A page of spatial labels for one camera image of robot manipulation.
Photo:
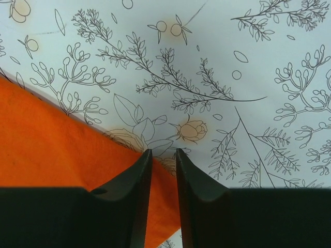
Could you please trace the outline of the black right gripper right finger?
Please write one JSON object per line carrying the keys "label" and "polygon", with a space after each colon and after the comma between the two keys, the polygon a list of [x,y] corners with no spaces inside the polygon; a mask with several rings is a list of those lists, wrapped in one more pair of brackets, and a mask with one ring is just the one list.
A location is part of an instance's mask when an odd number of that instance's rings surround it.
{"label": "black right gripper right finger", "polygon": [[176,151],[183,247],[330,247],[329,189],[229,189]]}

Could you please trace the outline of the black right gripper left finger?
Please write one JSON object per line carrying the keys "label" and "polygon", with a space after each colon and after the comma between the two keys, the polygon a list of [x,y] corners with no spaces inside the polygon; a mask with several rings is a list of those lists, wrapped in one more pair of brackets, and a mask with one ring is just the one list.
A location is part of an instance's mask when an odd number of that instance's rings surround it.
{"label": "black right gripper left finger", "polygon": [[1,247],[143,247],[153,156],[87,191],[2,187]]}

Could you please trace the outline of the orange t shirt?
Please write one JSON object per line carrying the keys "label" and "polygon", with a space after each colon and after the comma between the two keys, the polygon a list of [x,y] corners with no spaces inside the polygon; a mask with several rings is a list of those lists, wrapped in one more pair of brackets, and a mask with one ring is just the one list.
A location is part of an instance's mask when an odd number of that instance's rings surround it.
{"label": "orange t shirt", "polygon": [[140,155],[1,79],[1,186],[92,190]]}

